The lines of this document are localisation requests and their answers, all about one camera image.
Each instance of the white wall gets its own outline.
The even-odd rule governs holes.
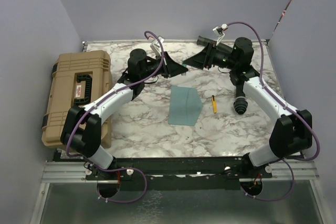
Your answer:
[[[269,49],[286,99],[313,115],[316,166],[336,220],[336,0],[293,0]]]
[[[0,0],[0,218],[29,223],[51,151],[41,123],[58,55],[81,40],[60,0]]]
[[[61,0],[83,40],[144,39],[151,30],[170,39],[214,36],[212,28],[233,21],[253,25],[269,39],[289,0]],[[226,39],[254,38],[235,26]]]

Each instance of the green object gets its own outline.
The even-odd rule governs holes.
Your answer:
[[[168,124],[194,126],[202,108],[203,104],[196,89],[173,86]]]

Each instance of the brown plastic case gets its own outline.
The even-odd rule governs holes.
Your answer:
[[[88,104],[112,88],[110,66],[110,56],[102,50],[59,56],[52,69],[53,82],[43,118],[45,146],[65,149],[60,137],[68,110],[74,104]],[[101,145],[111,147],[111,117],[101,127]]]

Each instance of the robotic arm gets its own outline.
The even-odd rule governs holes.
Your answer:
[[[101,126],[118,108],[132,101],[141,93],[145,85],[141,80],[149,77],[158,68],[161,55],[157,54],[155,42],[152,42],[151,47],[156,54],[156,59],[147,56],[142,49],[131,51],[126,71],[122,73],[118,83],[109,92],[83,107],[74,105],[70,108],[61,135],[61,141],[64,145],[67,145],[80,118],[87,114],[81,122],[86,123],[85,128],[79,127],[76,130],[70,148],[103,169],[110,167],[114,158],[100,145]],[[164,52],[164,62],[155,75],[161,74],[168,78],[187,71],[186,67],[176,63],[167,52]]]
[[[221,34],[222,29],[217,28],[216,31]],[[231,48],[228,45],[217,45],[213,40],[199,37],[197,44],[204,45],[205,48],[183,63],[198,69],[210,69],[212,66],[230,69],[230,80],[236,87],[234,103],[236,112],[245,113],[247,109],[245,95],[248,95],[275,123],[269,143],[244,155],[244,169],[253,169],[311,147],[311,133],[290,110],[298,113],[310,127],[312,125],[311,114],[307,110],[299,111],[283,100],[264,81],[262,84],[259,72],[250,65],[254,53],[251,40],[243,37],[237,38]]]

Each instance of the marble table top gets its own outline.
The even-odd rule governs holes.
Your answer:
[[[87,51],[104,50],[109,53],[114,85],[127,67],[130,52],[136,48],[142,48],[154,57],[149,44],[144,41],[90,43]],[[203,48],[194,42],[164,43],[165,51],[178,63]],[[260,46],[254,42],[253,48],[253,66],[259,70]],[[264,52],[264,79],[279,92],[265,45]],[[195,126],[168,124],[172,86],[197,89],[204,106]],[[213,113],[212,95],[216,97],[216,114]],[[220,73],[216,67],[210,70],[189,67],[186,76],[170,79],[159,77],[157,83],[146,85],[134,101],[123,105],[113,114],[112,147],[108,151],[115,157],[244,155],[268,142],[273,124],[249,97],[246,113],[238,115],[233,108],[234,100],[235,87],[231,84],[229,75]]]

